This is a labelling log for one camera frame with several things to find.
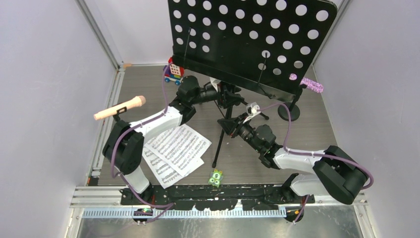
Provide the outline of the sheet music page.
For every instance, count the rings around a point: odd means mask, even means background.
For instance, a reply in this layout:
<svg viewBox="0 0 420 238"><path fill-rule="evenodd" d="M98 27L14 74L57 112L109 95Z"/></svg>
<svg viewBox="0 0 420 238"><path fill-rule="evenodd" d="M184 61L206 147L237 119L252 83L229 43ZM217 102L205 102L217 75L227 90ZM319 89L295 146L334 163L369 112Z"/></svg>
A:
<svg viewBox="0 0 420 238"><path fill-rule="evenodd" d="M184 124L168 129L146 142L144 155L155 155L169 167L185 176L211 142Z"/></svg>
<svg viewBox="0 0 420 238"><path fill-rule="evenodd" d="M176 184L204 164L204 161L201 158L195 159L192 163L191 169L186 173L186 175L182 176L167 162L160 159L149 149L143 149L142 157L152 170L152 173L158 180L159 184L164 189Z"/></svg>

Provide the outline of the black music stand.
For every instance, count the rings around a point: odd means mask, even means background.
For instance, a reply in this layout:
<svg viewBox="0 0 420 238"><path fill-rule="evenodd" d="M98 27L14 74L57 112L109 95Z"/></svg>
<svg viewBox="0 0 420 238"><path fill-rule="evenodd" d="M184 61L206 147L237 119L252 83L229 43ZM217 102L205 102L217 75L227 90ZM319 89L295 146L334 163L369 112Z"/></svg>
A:
<svg viewBox="0 0 420 238"><path fill-rule="evenodd" d="M170 0L173 63L292 102L338 9L328 0Z"/></svg>

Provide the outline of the beige microphone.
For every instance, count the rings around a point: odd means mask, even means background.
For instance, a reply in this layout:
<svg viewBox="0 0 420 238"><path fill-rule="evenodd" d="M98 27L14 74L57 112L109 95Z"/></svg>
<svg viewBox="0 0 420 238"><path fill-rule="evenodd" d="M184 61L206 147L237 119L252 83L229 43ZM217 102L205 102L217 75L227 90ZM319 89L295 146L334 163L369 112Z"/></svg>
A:
<svg viewBox="0 0 420 238"><path fill-rule="evenodd" d="M133 99L117 104L105 110L102 110L93 115L95 120L105 119L107 117L114 116L118 113L126 112L129 109L141 107L146 103L146 98L144 96L136 96Z"/></svg>

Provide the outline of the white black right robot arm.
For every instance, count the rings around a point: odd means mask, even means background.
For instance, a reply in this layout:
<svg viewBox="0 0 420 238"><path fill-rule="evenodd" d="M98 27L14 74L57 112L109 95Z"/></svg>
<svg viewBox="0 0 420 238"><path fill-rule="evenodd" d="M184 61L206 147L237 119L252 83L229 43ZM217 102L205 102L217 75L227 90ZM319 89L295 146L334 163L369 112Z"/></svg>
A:
<svg viewBox="0 0 420 238"><path fill-rule="evenodd" d="M351 205L361 190L372 185L371 174L337 146L318 151L292 150L276 143L267 124L251 127L246 114L217 122L228 136L239 136L258 152L267 168L301 171L290 176L282 191L288 203L296 203L304 195L328 194Z"/></svg>

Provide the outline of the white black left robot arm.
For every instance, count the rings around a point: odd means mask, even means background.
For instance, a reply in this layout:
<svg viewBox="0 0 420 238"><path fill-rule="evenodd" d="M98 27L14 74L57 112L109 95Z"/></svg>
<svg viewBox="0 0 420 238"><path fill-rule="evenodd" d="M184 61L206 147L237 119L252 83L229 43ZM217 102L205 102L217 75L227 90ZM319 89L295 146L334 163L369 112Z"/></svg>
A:
<svg viewBox="0 0 420 238"><path fill-rule="evenodd" d="M216 101L220 106L228 108L244 101L238 86L224 82L212 85L213 82L211 80L201 87L196 77L184 77L174 100L162 111L140 121L128 123L120 119L120 114L132 105L129 102L118 104L111 112L115 124L103 147L102 155L134 190L133 199L138 204L147 205L152 198L150 182L140 167L146 142L188 122L196 113L195 104Z"/></svg>

